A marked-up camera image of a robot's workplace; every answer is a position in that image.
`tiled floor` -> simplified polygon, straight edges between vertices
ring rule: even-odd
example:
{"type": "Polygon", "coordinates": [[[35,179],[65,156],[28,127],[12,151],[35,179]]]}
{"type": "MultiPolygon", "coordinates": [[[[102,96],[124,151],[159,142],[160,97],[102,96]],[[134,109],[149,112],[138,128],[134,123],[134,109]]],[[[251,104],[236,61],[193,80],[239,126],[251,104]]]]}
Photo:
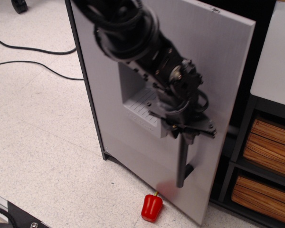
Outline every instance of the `tiled floor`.
{"type": "MultiPolygon", "coordinates": [[[[27,0],[18,15],[0,0],[0,40],[53,51],[74,40],[63,0],[27,0]]],[[[77,53],[53,56],[0,45],[0,62],[39,61],[82,78],[77,53]]],[[[53,228],[192,228],[169,202],[155,224],[140,212],[153,189],[127,169],[103,161],[83,81],[34,64],[0,66],[0,196],[53,228]]],[[[203,228],[255,226],[208,207],[203,228]]]]}

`black shelf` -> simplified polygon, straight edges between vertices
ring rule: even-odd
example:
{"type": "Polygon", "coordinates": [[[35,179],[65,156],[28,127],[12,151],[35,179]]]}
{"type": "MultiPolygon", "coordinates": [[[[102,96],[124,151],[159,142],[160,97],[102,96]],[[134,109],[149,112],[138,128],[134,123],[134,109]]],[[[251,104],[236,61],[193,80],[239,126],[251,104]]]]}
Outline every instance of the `black shelf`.
{"type": "Polygon", "coordinates": [[[231,200],[231,195],[226,195],[224,202],[219,202],[215,199],[210,199],[211,202],[230,210],[239,216],[245,217],[248,221],[256,222],[267,228],[285,228],[285,223],[280,222],[274,218],[262,215],[256,211],[245,208],[231,200]]]}
{"type": "Polygon", "coordinates": [[[226,141],[230,146],[225,146],[228,150],[222,153],[229,161],[227,164],[228,167],[226,167],[226,160],[221,164],[221,166],[225,166],[225,177],[223,181],[219,181],[219,183],[221,183],[220,193],[212,194],[210,201],[267,228],[285,228],[285,223],[250,210],[231,200],[236,177],[240,173],[256,178],[265,184],[285,190],[285,175],[251,163],[243,157],[243,148],[246,143],[247,134],[257,115],[264,115],[266,118],[270,118],[271,121],[285,125],[285,105],[257,96],[250,96],[236,142],[226,141]]]}
{"type": "Polygon", "coordinates": [[[281,175],[276,174],[274,172],[271,172],[269,170],[258,167],[256,165],[246,161],[245,158],[243,158],[243,157],[239,158],[236,163],[230,162],[230,164],[234,165],[237,168],[240,168],[242,170],[250,172],[254,175],[258,175],[262,178],[265,178],[267,180],[270,180],[272,182],[275,182],[277,184],[285,186],[285,177],[284,176],[281,176],[281,175]]]}

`shelf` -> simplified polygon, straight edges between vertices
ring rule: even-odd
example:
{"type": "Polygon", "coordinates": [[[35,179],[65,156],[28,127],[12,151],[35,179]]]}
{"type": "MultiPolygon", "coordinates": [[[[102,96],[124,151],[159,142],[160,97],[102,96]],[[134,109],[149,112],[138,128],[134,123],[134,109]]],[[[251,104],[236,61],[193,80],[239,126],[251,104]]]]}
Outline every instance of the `shelf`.
{"type": "Polygon", "coordinates": [[[236,163],[230,162],[230,164],[234,165],[237,168],[240,168],[240,169],[245,170],[247,172],[250,172],[252,174],[258,175],[262,178],[273,181],[273,182],[280,184],[282,186],[285,186],[285,177],[284,176],[280,176],[276,173],[273,173],[271,171],[260,168],[254,164],[251,164],[248,161],[246,161],[243,157],[240,157],[236,163]]]}
{"type": "Polygon", "coordinates": [[[258,97],[255,109],[285,119],[285,105],[258,97]]]}
{"type": "Polygon", "coordinates": [[[262,215],[258,212],[255,212],[253,210],[250,210],[248,208],[245,208],[237,203],[234,203],[231,200],[231,196],[227,195],[225,197],[224,202],[219,202],[217,200],[214,199],[210,199],[210,201],[212,203],[215,203],[225,209],[228,209],[236,214],[238,214],[239,216],[243,216],[253,222],[256,222],[258,224],[261,224],[265,227],[269,227],[269,228],[285,228],[285,223],[280,222],[274,218],[262,215]]]}

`black cabinet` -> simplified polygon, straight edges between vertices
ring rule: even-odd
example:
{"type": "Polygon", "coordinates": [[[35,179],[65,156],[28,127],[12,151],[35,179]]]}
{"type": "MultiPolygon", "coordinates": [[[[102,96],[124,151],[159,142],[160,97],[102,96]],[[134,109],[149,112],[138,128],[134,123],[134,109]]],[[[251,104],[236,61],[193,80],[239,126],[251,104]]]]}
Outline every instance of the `black cabinet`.
{"type": "Polygon", "coordinates": [[[266,227],[285,228],[285,223],[247,209],[231,200],[235,180],[241,173],[285,189],[285,176],[256,166],[243,157],[247,135],[256,115],[265,115],[276,122],[285,123],[285,105],[253,95],[250,96],[237,138],[232,139],[231,136],[227,135],[211,201],[266,227]]]}

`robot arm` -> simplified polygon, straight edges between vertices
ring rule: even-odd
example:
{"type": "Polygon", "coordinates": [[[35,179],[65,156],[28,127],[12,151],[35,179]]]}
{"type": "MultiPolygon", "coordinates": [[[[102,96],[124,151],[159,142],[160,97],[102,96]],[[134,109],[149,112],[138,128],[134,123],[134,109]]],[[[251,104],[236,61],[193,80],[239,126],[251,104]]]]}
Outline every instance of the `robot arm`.
{"type": "Polygon", "coordinates": [[[200,133],[211,137],[216,133],[214,123],[203,113],[208,99],[198,89],[201,75],[160,32],[156,15],[141,0],[74,0],[74,3],[95,24],[95,39],[101,50],[137,72],[143,80],[152,82],[157,99],[148,103],[150,114],[161,119],[172,137],[181,134],[177,186],[182,187],[188,175],[185,173],[188,145],[200,133]]]}

